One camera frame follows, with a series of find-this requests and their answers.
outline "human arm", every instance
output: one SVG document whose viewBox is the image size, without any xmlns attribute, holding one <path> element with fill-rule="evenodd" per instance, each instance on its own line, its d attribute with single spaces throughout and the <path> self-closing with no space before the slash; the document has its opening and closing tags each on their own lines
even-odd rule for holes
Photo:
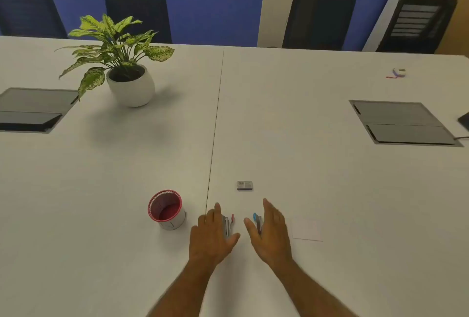
<svg viewBox="0 0 469 317">
<path fill-rule="evenodd" d="M 244 224 L 256 253 L 283 284 L 301 317 L 355 317 L 293 260 L 285 218 L 267 199 L 264 199 L 262 236 L 250 219 L 245 218 Z"/>
<path fill-rule="evenodd" d="M 148 317 L 197 317 L 215 267 L 231 252 L 239 237 L 236 233 L 225 240 L 218 203 L 200 216 L 198 225 L 191 229 L 189 261 Z"/>
</svg>

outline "plant pot rim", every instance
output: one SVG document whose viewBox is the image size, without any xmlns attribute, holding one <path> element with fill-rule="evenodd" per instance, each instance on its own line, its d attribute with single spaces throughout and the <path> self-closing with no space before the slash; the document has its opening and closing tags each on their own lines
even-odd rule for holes
<svg viewBox="0 0 469 317">
<path fill-rule="evenodd" d="M 143 73 L 141 76 L 139 76 L 137 79 L 129 80 L 129 81 L 115 81 L 115 80 L 111 79 L 111 77 L 109 76 L 109 74 L 111 73 L 111 71 L 114 70 L 114 68 L 113 68 L 113 69 L 109 69 L 109 70 L 106 72 L 106 79 L 107 79 L 108 81 L 112 81 L 113 83 L 132 83 L 132 82 L 134 82 L 134 81 L 137 81 L 137 80 L 141 79 L 145 74 L 148 73 L 148 69 L 147 69 L 146 66 L 144 66 L 143 64 L 136 64 L 136 66 L 137 66 L 137 67 L 141 67 L 141 68 L 143 68 L 143 70 L 144 70 L 144 73 Z"/>
</svg>

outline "paper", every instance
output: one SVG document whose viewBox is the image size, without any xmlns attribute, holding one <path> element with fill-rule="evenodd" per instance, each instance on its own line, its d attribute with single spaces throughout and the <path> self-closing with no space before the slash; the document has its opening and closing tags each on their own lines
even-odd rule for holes
<svg viewBox="0 0 469 317">
<path fill-rule="evenodd" d="M 319 224 L 312 219 L 293 218 L 290 220 L 290 237 L 322 242 Z"/>
</svg>

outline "chair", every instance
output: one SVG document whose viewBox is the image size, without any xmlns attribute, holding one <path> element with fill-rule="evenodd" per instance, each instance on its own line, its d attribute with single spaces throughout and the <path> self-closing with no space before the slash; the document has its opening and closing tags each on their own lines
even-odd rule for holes
<svg viewBox="0 0 469 317">
<path fill-rule="evenodd" d="M 0 0 L 4 36 L 67 38 L 54 0 Z"/>
<path fill-rule="evenodd" d="M 435 53 L 456 0 L 399 0 L 377 52 Z"/>
<path fill-rule="evenodd" d="M 356 0 L 293 0 L 282 48 L 341 50 Z"/>
<path fill-rule="evenodd" d="M 153 43 L 173 43 L 166 0 L 106 0 L 106 10 L 114 22 L 129 16 L 141 20 L 142 24 L 125 29 L 131 35 L 154 30 L 158 33 L 153 36 Z"/>
</svg>

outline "red cup rim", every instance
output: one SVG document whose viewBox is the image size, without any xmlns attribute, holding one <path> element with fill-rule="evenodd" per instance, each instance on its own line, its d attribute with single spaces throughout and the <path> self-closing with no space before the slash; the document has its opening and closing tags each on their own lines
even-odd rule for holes
<svg viewBox="0 0 469 317">
<path fill-rule="evenodd" d="M 159 194 L 161 194 L 161 193 L 163 193 L 163 192 L 167 192 L 167 191 L 170 191 L 170 192 L 172 192 L 173 194 L 176 194 L 176 196 L 177 196 L 178 199 L 179 199 L 179 208 L 178 208 L 177 212 L 176 212 L 172 217 L 170 217 L 170 218 L 168 218 L 168 219 L 165 219 L 165 220 L 156 219 L 156 218 L 154 218 L 154 217 L 151 215 L 151 212 L 150 212 L 151 204 L 153 203 L 153 201 L 156 199 L 156 197 L 157 197 Z M 149 201 L 149 203 L 148 203 L 148 215 L 149 215 L 149 217 L 150 217 L 151 219 L 153 219 L 153 220 L 156 221 L 156 222 L 167 222 L 167 221 L 172 220 L 174 217 L 176 217 L 176 216 L 179 214 L 179 211 L 181 210 L 181 208 L 182 208 L 182 198 L 181 198 L 181 196 L 179 195 L 179 193 L 178 193 L 177 191 L 174 191 L 174 190 L 161 190 L 161 191 L 157 192 L 157 193 L 151 198 L 151 200 Z"/>
</svg>

